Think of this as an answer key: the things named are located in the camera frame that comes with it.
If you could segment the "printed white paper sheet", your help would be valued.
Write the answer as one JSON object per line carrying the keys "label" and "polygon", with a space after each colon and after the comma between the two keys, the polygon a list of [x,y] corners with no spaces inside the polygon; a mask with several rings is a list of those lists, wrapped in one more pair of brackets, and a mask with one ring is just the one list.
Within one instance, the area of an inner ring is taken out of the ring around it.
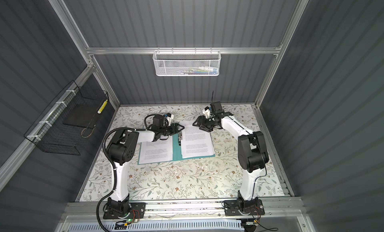
{"label": "printed white paper sheet", "polygon": [[139,165],[169,162],[173,160],[173,140],[142,142],[139,154]]}

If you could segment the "white paper sheet underneath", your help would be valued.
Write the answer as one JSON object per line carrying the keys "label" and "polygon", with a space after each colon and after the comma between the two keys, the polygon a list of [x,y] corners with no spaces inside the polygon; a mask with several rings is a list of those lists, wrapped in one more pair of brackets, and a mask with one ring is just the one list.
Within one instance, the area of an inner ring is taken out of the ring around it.
{"label": "white paper sheet underneath", "polygon": [[181,121],[181,153],[183,159],[215,155],[211,134],[193,126],[193,121]]}

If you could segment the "teal file folder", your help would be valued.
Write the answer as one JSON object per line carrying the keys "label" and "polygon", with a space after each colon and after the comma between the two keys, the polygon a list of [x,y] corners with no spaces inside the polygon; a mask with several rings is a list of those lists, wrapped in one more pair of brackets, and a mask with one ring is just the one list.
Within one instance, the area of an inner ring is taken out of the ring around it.
{"label": "teal file folder", "polygon": [[200,158],[189,158],[189,159],[183,159],[182,153],[181,153],[181,146],[178,144],[178,134],[175,134],[173,136],[170,136],[173,140],[173,160],[169,162],[175,162],[175,161],[182,161],[182,160],[190,160],[190,159],[200,159],[200,158],[212,158],[212,157],[200,157]]}

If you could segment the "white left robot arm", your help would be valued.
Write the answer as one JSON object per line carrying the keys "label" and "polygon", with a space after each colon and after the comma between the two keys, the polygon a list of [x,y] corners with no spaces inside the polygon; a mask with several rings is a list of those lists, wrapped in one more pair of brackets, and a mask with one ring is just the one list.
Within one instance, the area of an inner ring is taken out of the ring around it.
{"label": "white left robot arm", "polygon": [[112,191],[104,196],[107,200],[103,207],[104,218],[109,215],[125,219],[139,213],[132,208],[128,186],[124,174],[128,171],[128,162],[135,155],[136,146],[142,142],[165,140],[185,129],[185,126],[172,122],[172,114],[149,114],[144,119],[144,128],[119,127],[109,131],[102,142],[102,150],[112,166]]}

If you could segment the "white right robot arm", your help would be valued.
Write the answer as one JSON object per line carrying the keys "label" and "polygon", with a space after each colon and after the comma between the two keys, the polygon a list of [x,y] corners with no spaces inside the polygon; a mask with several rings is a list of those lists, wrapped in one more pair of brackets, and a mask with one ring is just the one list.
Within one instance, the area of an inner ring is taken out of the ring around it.
{"label": "white right robot arm", "polygon": [[225,201],[224,208],[228,212],[235,209],[242,215],[264,215],[264,207],[256,191],[262,170],[269,162],[264,134],[242,125],[232,113],[224,111],[219,101],[205,107],[203,115],[196,118],[193,126],[209,133],[214,129],[224,129],[238,142],[238,162],[243,169],[243,181],[236,204],[231,206]]}

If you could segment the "silver metal folder clip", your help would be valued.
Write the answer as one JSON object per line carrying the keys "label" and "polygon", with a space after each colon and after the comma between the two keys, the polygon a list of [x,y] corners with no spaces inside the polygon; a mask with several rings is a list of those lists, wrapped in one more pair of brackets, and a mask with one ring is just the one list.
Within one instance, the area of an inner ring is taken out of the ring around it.
{"label": "silver metal folder clip", "polygon": [[182,138],[183,138],[182,132],[179,132],[178,133],[178,144],[179,144],[179,146],[181,146]]}

